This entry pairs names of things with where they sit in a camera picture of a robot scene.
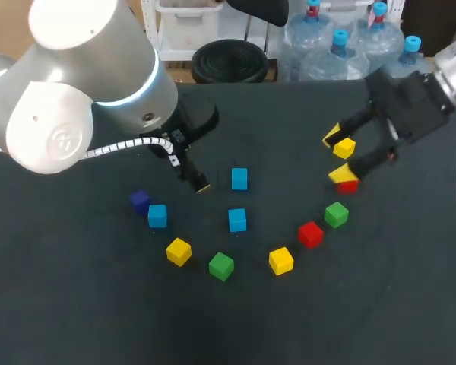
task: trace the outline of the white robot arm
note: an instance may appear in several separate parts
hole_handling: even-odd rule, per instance
[[[86,155],[93,103],[133,135],[174,113],[177,88],[124,0],[35,0],[29,26],[25,55],[0,55],[0,149],[28,170]]]

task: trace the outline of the wall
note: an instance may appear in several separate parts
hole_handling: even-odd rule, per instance
[[[33,42],[27,24],[32,1],[0,0],[0,53],[18,59]],[[140,0],[127,0],[127,3],[143,26]]]

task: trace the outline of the yellow cube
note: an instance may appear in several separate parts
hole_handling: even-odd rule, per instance
[[[294,259],[286,247],[272,251],[268,256],[268,263],[271,265],[272,270],[274,270],[275,275],[288,272],[294,267]]]
[[[356,142],[353,139],[345,138],[343,141],[334,145],[333,153],[345,160],[355,151]]]
[[[191,246],[180,238],[176,238],[166,248],[166,252],[167,258],[180,267],[191,257]]]

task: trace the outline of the white plastic bin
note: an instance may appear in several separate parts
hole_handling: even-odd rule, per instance
[[[160,0],[156,3],[170,48],[178,50],[196,50],[217,40],[222,8],[223,3],[209,8],[164,8]]]

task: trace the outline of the green cube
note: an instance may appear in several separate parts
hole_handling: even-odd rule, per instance
[[[348,220],[348,211],[340,202],[335,202],[326,208],[325,221],[333,228],[338,228]]]
[[[221,252],[217,253],[210,261],[210,274],[221,281],[225,281],[233,270],[235,270],[235,262]]]

